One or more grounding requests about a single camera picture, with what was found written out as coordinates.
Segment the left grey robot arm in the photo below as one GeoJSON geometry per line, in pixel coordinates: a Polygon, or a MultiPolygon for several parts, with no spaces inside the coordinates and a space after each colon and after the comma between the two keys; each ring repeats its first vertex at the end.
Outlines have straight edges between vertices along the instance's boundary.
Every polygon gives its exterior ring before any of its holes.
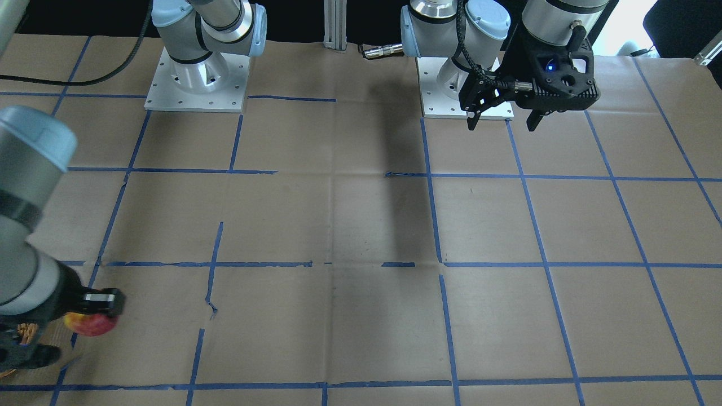
{"type": "Polygon", "coordinates": [[[495,1],[410,1],[400,10],[407,56],[445,58],[451,96],[469,130],[505,102],[530,111],[529,131],[555,112],[599,100],[588,38],[606,1],[528,1],[512,28],[495,1]]]}

